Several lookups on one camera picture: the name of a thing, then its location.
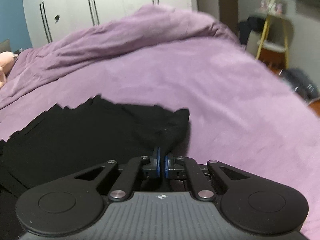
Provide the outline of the dark clothes on chair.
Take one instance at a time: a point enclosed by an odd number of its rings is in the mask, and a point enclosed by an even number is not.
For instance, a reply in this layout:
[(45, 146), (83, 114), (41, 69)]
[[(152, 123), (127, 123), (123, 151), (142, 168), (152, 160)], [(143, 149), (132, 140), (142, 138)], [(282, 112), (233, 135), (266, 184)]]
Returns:
[(258, 16), (249, 16), (246, 21), (241, 21), (237, 24), (239, 31), (239, 41), (242, 45), (248, 42), (251, 31), (261, 33), (263, 31), (265, 19)]

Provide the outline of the pink plush toy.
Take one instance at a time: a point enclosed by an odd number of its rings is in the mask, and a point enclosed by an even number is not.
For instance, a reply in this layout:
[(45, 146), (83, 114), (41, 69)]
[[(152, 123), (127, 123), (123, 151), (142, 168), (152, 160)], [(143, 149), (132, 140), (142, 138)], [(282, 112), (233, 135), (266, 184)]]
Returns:
[(16, 55), (10, 51), (0, 53), (0, 88), (7, 82), (7, 74), (15, 64)]

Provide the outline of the black garment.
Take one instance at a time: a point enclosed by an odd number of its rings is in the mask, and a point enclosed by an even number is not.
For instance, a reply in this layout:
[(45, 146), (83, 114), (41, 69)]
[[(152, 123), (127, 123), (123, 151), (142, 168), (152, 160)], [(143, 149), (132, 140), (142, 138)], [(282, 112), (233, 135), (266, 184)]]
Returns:
[(86, 168), (120, 164), (155, 148), (166, 154), (189, 134), (189, 110), (115, 104), (97, 95), (71, 109), (54, 105), (1, 141), (1, 239), (22, 229), (14, 207), (28, 189)]

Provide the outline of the yellow side table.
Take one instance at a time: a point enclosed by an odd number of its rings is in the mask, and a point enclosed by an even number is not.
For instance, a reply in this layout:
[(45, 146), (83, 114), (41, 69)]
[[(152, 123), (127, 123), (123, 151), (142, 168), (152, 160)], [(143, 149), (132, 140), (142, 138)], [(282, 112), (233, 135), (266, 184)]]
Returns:
[(284, 14), (257, 10), (256, 15), (265, 19), (255, 58), (269, 67), (289, 68), (291, 20)]

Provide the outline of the purple bed blanket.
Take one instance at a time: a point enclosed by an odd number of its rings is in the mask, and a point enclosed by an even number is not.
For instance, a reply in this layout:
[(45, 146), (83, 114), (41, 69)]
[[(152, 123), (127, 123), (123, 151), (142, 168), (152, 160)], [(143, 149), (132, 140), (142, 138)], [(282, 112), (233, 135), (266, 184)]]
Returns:
[(190, 139), (177, 153), (299, 190), (310, 209), (302, 232), (319, 239), (319, 117), (212, 16), (145, 5), (21, 52), (1, 89), (1, 138), (55, 104), (76, 107), (97, 94), (188, 108)]

